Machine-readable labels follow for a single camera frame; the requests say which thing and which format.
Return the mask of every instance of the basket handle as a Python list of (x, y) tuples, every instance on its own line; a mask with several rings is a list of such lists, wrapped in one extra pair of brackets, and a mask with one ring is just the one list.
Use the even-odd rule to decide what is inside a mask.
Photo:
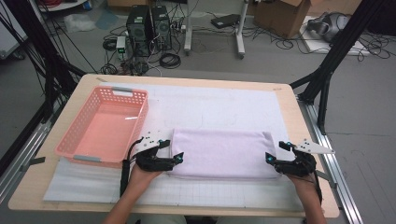
[(96, 161), (96, 162), (101, 161), (100, 157), (90, 157), (90, 156), (83, 156), (83, 155), (74, 155), (73, 159), (79, 160), (79, 161)]
[(123, 91), (123, 92), (129, 92), (129, 93), (131, 93), (133, 91), (133, 89), (131, 89), (131, 88), (124, 88), (124, 87), (112, 87), (111, 90)]

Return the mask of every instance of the cardboard box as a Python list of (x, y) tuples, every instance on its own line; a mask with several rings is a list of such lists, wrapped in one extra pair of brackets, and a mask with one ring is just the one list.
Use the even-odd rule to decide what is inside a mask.
[(110, 7), (131, 7), (133, 5), (150, 5), (150, 0), (107, 0)]
[(336, 11), (347, 15), (353, 15), (360, 3), (361, 0), (326, 0), (309, 8), (308, 15), (317, 17), (326, 11)]
[(297, 35), (308, 9), (321, 0), (276, 0), (273, 3), (260, 2), (254, 15), (257, 26), (273, 34), (290, 39)]

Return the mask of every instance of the white cloth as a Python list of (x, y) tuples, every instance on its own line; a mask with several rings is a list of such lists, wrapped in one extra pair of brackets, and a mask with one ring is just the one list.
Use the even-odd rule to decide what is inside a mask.
[(272, 135), (263, 131), (175, 129), (171, 156), (184, 161), (170, 175), (182, 178), (264, 180), (280, 177), (265, 162), (276, 154)]

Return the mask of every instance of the human hand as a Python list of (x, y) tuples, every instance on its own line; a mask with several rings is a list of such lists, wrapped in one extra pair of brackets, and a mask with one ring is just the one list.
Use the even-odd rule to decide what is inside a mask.
[(128, 195), (134, 195), (140, 197), (140, 195), (142, 195), (149, 187), (151, 181), (161, 173), (162, 172), (144, 171), (140, 169), (138, 165), (135, 164), (134, 167), (132, 168), (129, 184), (124, 194), (127, 193)]

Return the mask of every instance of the forearm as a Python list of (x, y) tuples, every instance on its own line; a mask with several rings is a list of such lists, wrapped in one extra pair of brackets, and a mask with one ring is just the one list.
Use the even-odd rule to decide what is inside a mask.
[(309, 188), (301, 188), (296, 186), (296, 190), (303, 204), (307, 223), (326, 223), (326, 219), (321, 209), (318, 194), (316, 193), (314, 186), (309, 186)]
[(126, 220), (128, 219), (128, 216), (130, 215), (138, 197), (139, 195), (137, 195), (136, 193), (126, 191), (125, 194), (122, 195), (119, 201), (111, 209), (110, 213), (103, 221), (103, 223), (126, 223)]

